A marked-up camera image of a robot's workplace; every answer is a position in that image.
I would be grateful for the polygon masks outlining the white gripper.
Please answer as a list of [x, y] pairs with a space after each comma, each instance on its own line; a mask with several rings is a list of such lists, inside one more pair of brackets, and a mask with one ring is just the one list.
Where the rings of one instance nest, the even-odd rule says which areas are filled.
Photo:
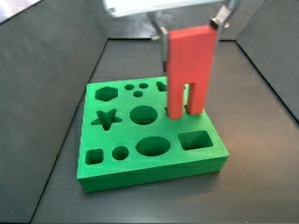
[[104, 8], [110, 15], [115, 18], [152, 12], [151, 25], [155, 30], [152, 40], [160, 43], [163, 70], [166, 70], [168, 60], [168, 30], [159, 25], [155, 11], [216, 2], [222, 2], [226, 5], [222, 5], [216, 17], [210, 20], [210, 25], [216, 30], [218, 35], [220, 35], [226, 27], [226, 23], [235, 12], [234, 7], [238, 5], [238, 0], [103, 0]]

